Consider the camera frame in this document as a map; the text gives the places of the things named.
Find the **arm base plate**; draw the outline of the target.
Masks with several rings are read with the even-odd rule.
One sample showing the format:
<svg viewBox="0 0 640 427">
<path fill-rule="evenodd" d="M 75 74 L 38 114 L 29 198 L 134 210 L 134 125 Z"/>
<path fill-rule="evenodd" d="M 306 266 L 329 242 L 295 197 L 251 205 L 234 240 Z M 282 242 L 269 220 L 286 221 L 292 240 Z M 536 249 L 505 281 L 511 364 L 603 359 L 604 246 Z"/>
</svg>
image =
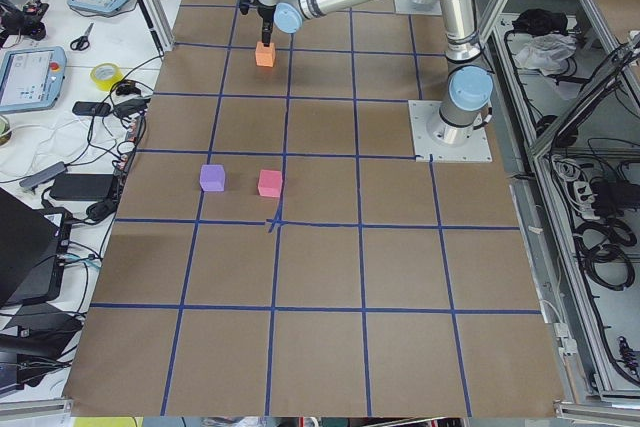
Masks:
<svg viewBox="0 0 640 427">
<path fill-rule="evenodd" d="M 395 13 L 400 15 L 441 16 L 439 0 L 394 0 Z"/>
<path fill-rule="evenodd" d="M 426 163 L 490 163 L 491 150 L 481 116 L 469 127 L 452 127 L 440 116 L 440 101 L 408 102 L 414 157 Z"/>
</svg>

